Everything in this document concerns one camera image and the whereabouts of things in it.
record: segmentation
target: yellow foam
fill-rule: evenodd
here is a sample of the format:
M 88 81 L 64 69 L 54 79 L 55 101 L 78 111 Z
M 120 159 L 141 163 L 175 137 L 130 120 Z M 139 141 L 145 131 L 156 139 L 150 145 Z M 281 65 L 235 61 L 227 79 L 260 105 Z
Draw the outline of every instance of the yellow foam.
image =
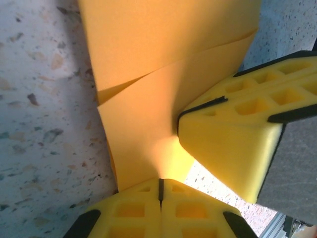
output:
M 88 238 L 160 238 L 158 179 L 138 184 L 93 206 L 101 215 Z
M 236 238 L 223 212 L 240 212 L 180 182 L 164 180 L 162 238 Z
M 233 77 L 233 75 L 227 77 L 194 100 L 186 109 L 223 95 L 228 99 L 241 97 L 277 84 L 304 78 L 314 73 L 317 73 L 317 57 L 287 59 L 239 77 Z
M 240 212 L 171 179 L 158 178 L 119 192 L 91 207 L 100 216 L 88 238 L 236 238 L 223 213 Z
M 282 130 L 282 124 L 267 119 L 317 103 L 317 68 L 313 68 L 268 87 L 257 85 L 245 94 L 241 90 L 236 97 L 226 93 L 227 102 L 185 114 L 179 122 L 180 143 L 241 198 L 255 203 Z M 245 78 L 248 75 L 236 79 L 239 83 Z M 216 87 L 224 91 L 227 82 Z M 215 93 L 209 90 L 187 108 Z

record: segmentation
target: paper sheet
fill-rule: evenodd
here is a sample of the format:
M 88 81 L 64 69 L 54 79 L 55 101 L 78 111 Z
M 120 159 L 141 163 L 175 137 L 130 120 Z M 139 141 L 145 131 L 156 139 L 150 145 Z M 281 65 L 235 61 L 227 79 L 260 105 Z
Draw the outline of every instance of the paper sheet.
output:
M 79 0 L 99 103 L 163 66 L 256 30 L 260 0 Z
M 179 144 L 176 118 L 237 70 L 253 37 L 165 66 L 99 106 L 119 191 L 155 177 L 185 180 L 194 159 Z

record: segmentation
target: gray panel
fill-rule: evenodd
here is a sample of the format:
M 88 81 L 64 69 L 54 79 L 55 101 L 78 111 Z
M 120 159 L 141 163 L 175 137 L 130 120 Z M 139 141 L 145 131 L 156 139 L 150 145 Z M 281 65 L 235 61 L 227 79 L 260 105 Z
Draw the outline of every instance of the gray panel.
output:
M 257 203 L 317 224 L 317 117 L 286 125 Z

